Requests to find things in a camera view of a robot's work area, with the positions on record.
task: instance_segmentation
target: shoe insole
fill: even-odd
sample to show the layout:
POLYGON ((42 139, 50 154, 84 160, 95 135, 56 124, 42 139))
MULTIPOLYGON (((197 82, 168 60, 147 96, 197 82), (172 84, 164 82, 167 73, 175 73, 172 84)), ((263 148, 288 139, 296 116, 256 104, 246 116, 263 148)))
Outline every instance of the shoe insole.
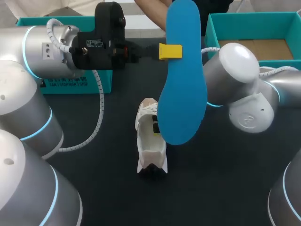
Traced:
POLYGON ((166 43, 182 45, 182 59, 168 61, 167 80, 158 102, 158 124, 167 143, 180 145, 198 130, 207 104, 200 16, 192 0, 176 0, 169 7, 166 43))

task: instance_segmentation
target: shoe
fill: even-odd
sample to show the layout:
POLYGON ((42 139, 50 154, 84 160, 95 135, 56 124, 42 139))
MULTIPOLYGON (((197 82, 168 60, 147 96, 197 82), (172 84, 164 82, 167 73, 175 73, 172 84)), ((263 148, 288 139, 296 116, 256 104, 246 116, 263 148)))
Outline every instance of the shoe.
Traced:
POLYGON ((144 99, 135 121, 139 153, 137 173, 150 164, 167 173, 166 142, 162 138, 157 120, 158 103, 153 98, 144 99))

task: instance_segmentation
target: white cable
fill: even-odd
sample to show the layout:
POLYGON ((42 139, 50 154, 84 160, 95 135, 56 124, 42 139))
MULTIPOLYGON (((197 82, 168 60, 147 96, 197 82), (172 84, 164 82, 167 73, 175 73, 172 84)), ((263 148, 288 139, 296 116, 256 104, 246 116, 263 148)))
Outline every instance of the white cable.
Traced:
MULTIPOLYGON (((60 49, 61 51, 65 52, 65 53, 69 53, 69 48, 71 48, 71 46, 65 46, 56 39, 56 37, 54 36, 53 31, 52 31, 53 25, 61 26, 63 24, 57 19, 48 20, 47 25, 46 25, 48 37, 50 38, 51 42, 58 49, 60 49)), ((79 145, 75 145, 75 146, 72 146, 72 147, 60 148, 58 150, 58 152, 74 151, 74 150, 77 150, 77 149, 80 149, 80 148, 86 146, 87 144, 89 144, 95 138, 95 136, 97 135, 97 133, 100 129, 100 126, 101 126, 102 121, 103 121, 103 111, 104 111, 103 86, 102 86, 102 82, 100 81, 97 70, 92 70, 92 72, 93 72, 93 75, 94 75, 95 80, 97 82, 97 86, 98 86, 98 90, 99 90, 99 98, 100 98, 100 110, 99 110, 97 125, 96 125, 93 133, 91 134, 91 136, 87 140, 80 143, 79 145)))
POLYGON ((62 26, 63 24, 61 23, 61 21, 54 19, 54 18, 48 20, 48 22, 46 24, 46 28, 47 28, 47 35, 50 38, 51 42, 55 45, 55 47, 57 47, 64 53, 70 53, 69 50, 70 50, 71 46, 66 46, 66 45, 62 44, 61 42, 59 42, 59 40, 53 34, 53 30, 52 30, 53 25, 62 26))
POLYGON ((274 69, 272 71, 269 71, 269 72, 262 72, 262 73, 259 73, 259 77, 267 77, 267 76, 271 76, 273 74, 276 74, 278 72, 282 72, 282 71, 298 71, 297 68, 294 68, 294 67, 289 67, 289 66, 284 66, 284 67, 279 67, 277 69, 274 69))
POLYGON ((94 77, 95 77, 97 85, 98 85, 99 97, 100 97, 100 111, 99 111, 98 122, 97 122, 97 125, 95 127, 95 130, 93 131, 93 133, 91 134, 91 136, 87 140, 85 140, 84 142, 82 142, 81 144, 75 145, 75 146, 72 146, 72 147, 60 148, 58 150, 58 152, 74 151, 74 150, 77 150, 77 149, 80 149, 80 148, 86 146, 87 144, 89 144, 95 138, 95 136, 97 135, 97 133, 99 131, 100 125, 102 124, 102 121, 103 121, 103 111, 104 111, 103 86, 102 86, 102 83, 100 81, 100 78, 99 78, 99 75, 97 73, 97 70, 92 70, 92 72, 94 74, 94 77))
POLYGON ((218 51, 220 51, 220 49, 221 48, 218 48, 218 47, 207 47, 207 48, 202 49, 201 53, 204 54, 207 52, 218 52, 218 51))

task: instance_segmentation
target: white backdrop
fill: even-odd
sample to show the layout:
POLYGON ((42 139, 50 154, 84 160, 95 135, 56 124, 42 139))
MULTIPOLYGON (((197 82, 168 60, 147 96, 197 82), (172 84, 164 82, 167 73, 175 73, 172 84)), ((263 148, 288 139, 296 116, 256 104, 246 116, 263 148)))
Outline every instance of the white backdrop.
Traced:
MULTIPOLYGON (((92 16, 96 5, 112 0, 4 0, 15 17, 43 16, 62 7, 70 7, 85 16, 92 16)), ((115 0, 134 3, 134 0, 115 0)), ((250 1, 255 12, 298 11, 301 0, 245 0, 250 1)))
POLYGON ((95 7, 104 0, 5 0, 15 17, 44 16, 57 9, 70 7, 85 16, 94 15, 95 7))

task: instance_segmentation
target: dark work surface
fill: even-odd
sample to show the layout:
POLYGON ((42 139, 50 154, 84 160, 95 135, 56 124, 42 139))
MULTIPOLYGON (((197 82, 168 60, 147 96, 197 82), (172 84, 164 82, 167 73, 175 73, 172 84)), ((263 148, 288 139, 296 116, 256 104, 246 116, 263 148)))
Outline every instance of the dark work surface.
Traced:
MULTIPOLYGON (((115 71, 95 140, 49 160, 79 191, 82 226, 270 226, 269 190, 301 147, 301 111, 280 109, 268 131, 247 134, 232 126, 226 108, 208 110, 191 141, 167 146, 165 177, 140 177, 136 112, 145 97, 158 100, 166 75, 166 63, 147 59, 115 71)), ((98 95, 46 98, 64 146, 90 136, 98 95)))

